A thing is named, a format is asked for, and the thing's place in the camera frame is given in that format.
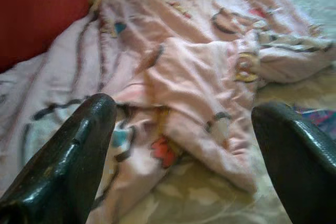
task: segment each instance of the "pink blanket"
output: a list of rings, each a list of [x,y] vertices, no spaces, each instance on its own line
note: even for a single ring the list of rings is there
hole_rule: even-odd
[[[335,59],[332,41],[288,0],[104,0],[55,40],[24,84],[8,88],[0,190],[26,162],[26,140],[41,115],[104,92],[127,115],[88,223],[125,213],[184,152],[253,193],[256,89],[302,80]]]

